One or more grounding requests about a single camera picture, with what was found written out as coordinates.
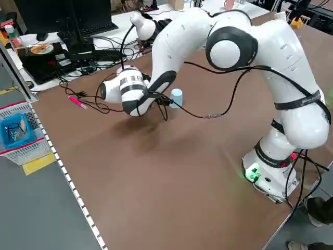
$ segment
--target computer mouse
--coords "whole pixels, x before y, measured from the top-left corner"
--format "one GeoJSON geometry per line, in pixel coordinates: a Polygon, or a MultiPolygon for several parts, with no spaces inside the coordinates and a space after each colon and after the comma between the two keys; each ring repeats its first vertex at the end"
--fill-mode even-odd
{"type": "Polygon", "coordinates": [[[42,41],[45,41],[47,39],[47,37],[48,37],[47,33],[42,33],[42,34],[37,34],[36,39],[37,39],[37,41],[42,42],[42,41]]]}

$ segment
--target small blue cylinder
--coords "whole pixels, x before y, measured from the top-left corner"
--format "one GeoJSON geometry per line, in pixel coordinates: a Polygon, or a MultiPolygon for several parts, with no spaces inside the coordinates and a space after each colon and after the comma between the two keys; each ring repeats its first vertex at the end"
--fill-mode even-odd
{"type": "MultiPolygon", "coordinates": [[[[174,100],[180,106],[183,106],[183,91],[180,89],[173,89],[171,91],[170,99],[174,100]]],[[[171,108],[179,108],[176,104],[170,104],[171,108]]]]}

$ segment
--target white table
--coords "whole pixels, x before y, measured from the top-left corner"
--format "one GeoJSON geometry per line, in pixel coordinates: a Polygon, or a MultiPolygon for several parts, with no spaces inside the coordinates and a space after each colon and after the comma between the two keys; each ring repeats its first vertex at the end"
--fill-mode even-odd
{"type": "MultiPolygon", "coordinates": [[[[223,4],[224,4],[224,0],[206,0],[206,1],[202,2],[202,9],[210,12],[211,14],[218,13],[218,12],[224,11],[223,4]]],[[[185,3],[184,10],[187,10],[189,8],[190,8],[190,1],[188,3],[185,3]]],[[[244,5],[235,4],[234,8],[245,11],[251,18],[264,15],[268,12],[267,10],[262,9],[256,5],[253,5],[250,3],[245,3],[244,5]]],[[[115,39],[119,42],[122,42],[123,37],[125,36],[126,32],[132,25],[130,22],[130,17],[132,14],[133,14],[133,11],[112,16],[112,22],[118,26],[118,29],[107,31],[107,32],[104,32],[104,33],[101,33],[98,35],[109,37],[109,38],[115,39]]],[[[152,14],[152,16],[155,20],[162,20],[165,18],[170,18],[173,20],[176,17],[178,17],[179,15],[181,15],[182,12],[175,11],[168,4],[164,4],[164,5],[159,6],[159,10],[151,11],[151,12],[149,12],[149,14],[152,14]]],[[[38,43],[38,41],[36,40],[35,34],[24,35],[24,36],[21,36],[21,38],[22,38],[23,44],[25,46],[38,43]]],[[[135,30],[132,30],[131,33],[127,36],[125,44],[135,40],[136,38],[137,38],[137,34],[136,34],[135,30]]],[[[55,33],[50,33],[48,38],[43,43],[56,43],[56,42],[61,42],[61,40],[57,36],[57,33],[55,32],[55,33]]],[[[99,47],[104,48],[104,49],[113,48],[112,45],[110,44],[110,42],[105,41],[105,40],[94,39],[94,44],[96,45],[97,49],[99,47]]],[[[114,47],[117,48],[120,46],[118,44],[114,44],[114,47]]],[[[134,46],[132,46],[130,48],[132,48],[135,52],[138,51],[134,48],[134,46]]],[[[17,54],[12,49],[9,49],[8,53],[10,54],[11,58],[13,59],[16,67],[20,70],[20,73],[22,74],[24,80],[34,82],[34,80],[29,76],[29,74],[25,71],[25,69],[23,69],[22,62],[19,59],[19,57],[17,56],[17,54]]],[[[80,74],[81,73],[78,71],[70,73],[71,76],[78,76],[78,77],[80,76],[80,74]]],[[[68,81],[71,81],[75,78],[72,77],[72,78],[66,78],[66,79],[68,81]]],[[[46,90],[46,89],[52,88],[54,86],[57,86],[58,84],[59,84],[59,80],[53,79],[44,84],[35,85],[35,87],[32,89],[32,91],[46,90]]]]}

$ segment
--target black and white tape edge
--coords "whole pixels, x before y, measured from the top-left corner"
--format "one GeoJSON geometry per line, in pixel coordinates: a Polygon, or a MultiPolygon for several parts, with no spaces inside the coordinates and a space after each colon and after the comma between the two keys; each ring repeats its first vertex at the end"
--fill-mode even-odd
{"type": "Polygon", "coordinates": [[[40,119],[38,118],[38,115],[36,114],[36,111],[33,109],[33,107],[32,107],[31,104],[29,104],[29,107],[30,107],[30,109],[31,109],[31,111],[32,111],[32,113],[33,113],[33,115],[34,115],[34,117],[35,117],[35,119],[36,119],[39,127],[41,128],[41,130],[42,130],[42,132],[44,134],[44,137],[45,137],[46,141],[48,142],[48,145],[50,146],[50,148],[52,150],[52,153],[54,154],[54,157],[56,158],[56,160],[57,160],[57,162],[58,162],[58,164],[60,166],[60,169],[61,169],[61,172],[62,172],[63,176],[67,180],[67,183],[68,183],[69,187],[71,187],[71,190],[72,190],[72,192],[73,192],[73,194],[74,194],[74,196],[76,198],[76,201],[78,202],[78,204],[79,204],[79,206],[81,208],[81,211],[84,214],[84,216],[85,216],[85,218],[86,218],[86,220],[87,220],[87,222],[88,222],[88,224],[89,224],[89,226],[90,226],[90,228],[91,228],[91,230],[92,230],[92,232],[93,232],[96,240],[98,241],[101,249],[108,250],[108,248],[106,247],[105,242],[104,242],[103,238],[101,237],[101,235],[100,235],[100,233],[99,233],[99,231],[98,231],[98,229],[97,229],[97,227],[96,227],[96,225],[95,225],[95,223],[94,223],[91,215],[88,212],[88,209],[86,208],[85,204],[83,203],[83,200],[81,199],[78,190],[76,189],[76,187],[75,187],[72,179],[70,178],[70,176],[69,176],[69,174],[68,174],[65,166],[63,165],[63,163],[62,163],[62,161],[61,161],[61,159],[60,159],[60,157],[59,157],[56,149],[53,146],[53,143],[51,142],[49,136],[47,135],[46,130],[44,129],[44,126],[42,125],[40,119]]]}

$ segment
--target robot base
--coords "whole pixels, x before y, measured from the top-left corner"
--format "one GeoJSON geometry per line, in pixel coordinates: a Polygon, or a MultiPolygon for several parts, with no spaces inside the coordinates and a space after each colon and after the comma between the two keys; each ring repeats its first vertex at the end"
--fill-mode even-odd
{"type": "MultiPolygon", "coordinates": [[[[245,177],[250,182],[258,179],[255,185],[275,203],[285,201],[285,186],[291,169],[291,164],[284,168],[273,168],[259,159],[255,150],[247,153],[243,158],[245,177]]],[[[287,195],[289,196],[299,184],[296,171],[293,169],[289,177],[287,195]]]]}

